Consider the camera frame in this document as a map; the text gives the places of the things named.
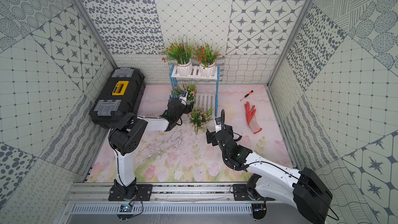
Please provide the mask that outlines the pink flower pot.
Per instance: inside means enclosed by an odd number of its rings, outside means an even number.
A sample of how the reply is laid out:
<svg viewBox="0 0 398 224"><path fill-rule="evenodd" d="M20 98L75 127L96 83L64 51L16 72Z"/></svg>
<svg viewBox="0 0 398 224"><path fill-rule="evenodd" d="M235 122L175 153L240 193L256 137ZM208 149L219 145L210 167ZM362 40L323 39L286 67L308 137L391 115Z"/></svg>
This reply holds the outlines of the pink flower pot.
<svg viewBox="0 0 398 224"><path fill-rule="evenodd" d="M195 96L198 93L197 86L195 83L183 83L178 85L176 88L171 90L171 93L175 96L180 96L183 91L186 91L186 101L191 104L195 101Z"/></svg>
<svg viewBox="0 0 398 224"><path fill-rule="evenodd" d="M204 132L207 123L212 120L212 109L205 110L203 107L198 107L188 114L188 118L195 134L198 134L199 131Z"/></svg>

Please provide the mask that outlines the red flower pot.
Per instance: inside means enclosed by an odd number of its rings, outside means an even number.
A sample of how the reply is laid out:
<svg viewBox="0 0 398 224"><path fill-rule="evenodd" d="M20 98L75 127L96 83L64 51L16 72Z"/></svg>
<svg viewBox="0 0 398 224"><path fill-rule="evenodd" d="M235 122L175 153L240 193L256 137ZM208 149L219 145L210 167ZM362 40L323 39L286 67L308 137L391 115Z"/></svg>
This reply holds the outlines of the red flower pot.
<svg viewBox="0 0 398 224"><path fill-rule="evenodd" d="M204 77L212 77L216 73L217 62L225 58L218 46L211 45L204 41L196 42L194 45L194 56L200 66L201 74Z"/></svg>
<svg viewBox="0 0 398 224"><path fill-rule="evenodd" d="M188 76L192 69L193 41L187 36L170 39L162 53L162 61L176 65L180 76Z"/></svg>

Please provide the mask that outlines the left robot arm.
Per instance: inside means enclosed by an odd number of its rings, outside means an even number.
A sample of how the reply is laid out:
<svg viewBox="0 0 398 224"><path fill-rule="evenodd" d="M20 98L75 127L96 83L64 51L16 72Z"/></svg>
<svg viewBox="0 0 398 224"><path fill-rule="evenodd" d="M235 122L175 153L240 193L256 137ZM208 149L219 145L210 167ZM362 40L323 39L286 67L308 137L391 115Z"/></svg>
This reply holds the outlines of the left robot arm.
<svg viewBox="0 0 398 224"><path fill-rule="evenodd" d="M110 147L117 158L114 190L118 190L127 199L137 195L133 151L138 147L145 132L171 131L179 125L178 121L186 112L187 105L184 99L172 98L168 102L167 110L159 117L143 117L127 113L115 123L108 136Z"/></svg>

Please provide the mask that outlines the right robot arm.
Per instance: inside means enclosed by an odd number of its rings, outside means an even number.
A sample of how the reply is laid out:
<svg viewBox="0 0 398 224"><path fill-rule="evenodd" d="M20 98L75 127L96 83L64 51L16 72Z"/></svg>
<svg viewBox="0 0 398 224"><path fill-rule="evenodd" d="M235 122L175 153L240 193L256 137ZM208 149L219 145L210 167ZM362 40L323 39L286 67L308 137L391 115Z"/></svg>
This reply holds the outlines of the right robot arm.
<svg viewBox="0 0 398 224"><path fill-rule="evenodd" d="M331 211L333 195L311 169L291 169L271 162L237 144L232 126L215 119L215 131L206 132L207 143L219 146L224 164L251 173L246 184L253 200L272 198L295 207L312 224L323 224Z"/></svg>

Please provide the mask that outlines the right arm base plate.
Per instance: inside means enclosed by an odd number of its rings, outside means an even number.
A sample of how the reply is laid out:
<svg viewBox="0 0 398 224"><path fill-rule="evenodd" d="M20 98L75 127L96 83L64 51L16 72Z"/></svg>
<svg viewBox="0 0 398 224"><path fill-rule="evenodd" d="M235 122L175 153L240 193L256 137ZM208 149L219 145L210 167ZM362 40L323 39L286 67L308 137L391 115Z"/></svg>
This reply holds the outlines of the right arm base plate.
<svg viewBox="0 0 398 224"><path fill-rule="evenodd" d="M230 187L235 201L275 201L273 198L261 197L253 190L248 190L246 184L233 184Z"/></svg>

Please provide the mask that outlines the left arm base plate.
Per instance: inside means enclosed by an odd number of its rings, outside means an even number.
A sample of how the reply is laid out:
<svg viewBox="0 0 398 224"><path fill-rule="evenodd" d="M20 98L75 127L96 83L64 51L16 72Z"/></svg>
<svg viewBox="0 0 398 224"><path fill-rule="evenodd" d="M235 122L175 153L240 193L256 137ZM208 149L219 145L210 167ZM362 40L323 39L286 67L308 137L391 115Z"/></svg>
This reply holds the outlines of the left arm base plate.
<svg viewBox="0 0 398 224"><path fill-rule="evenodd" d="M118 183L115 183L109 192L109 201L131 201L136 196L137 200L149 201L152 194L153 185L143 184L143 185L130 185L124 187Z"/></svg>

